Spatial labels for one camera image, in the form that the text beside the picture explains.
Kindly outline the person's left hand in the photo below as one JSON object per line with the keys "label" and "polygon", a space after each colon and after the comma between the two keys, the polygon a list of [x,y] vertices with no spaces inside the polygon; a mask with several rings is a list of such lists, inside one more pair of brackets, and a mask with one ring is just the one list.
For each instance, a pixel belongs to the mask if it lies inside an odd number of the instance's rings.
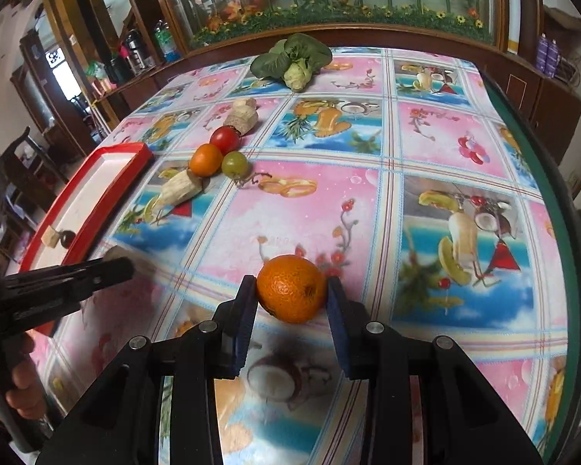
{"label": "person's left hand", "polygon": [[21,361],[11,371],[13,388],[5,396],[8,405],[22,418],[30,421],[41,420],[47,413],[44,386],[30,358],[34,348],[33,338],[23,333]]}

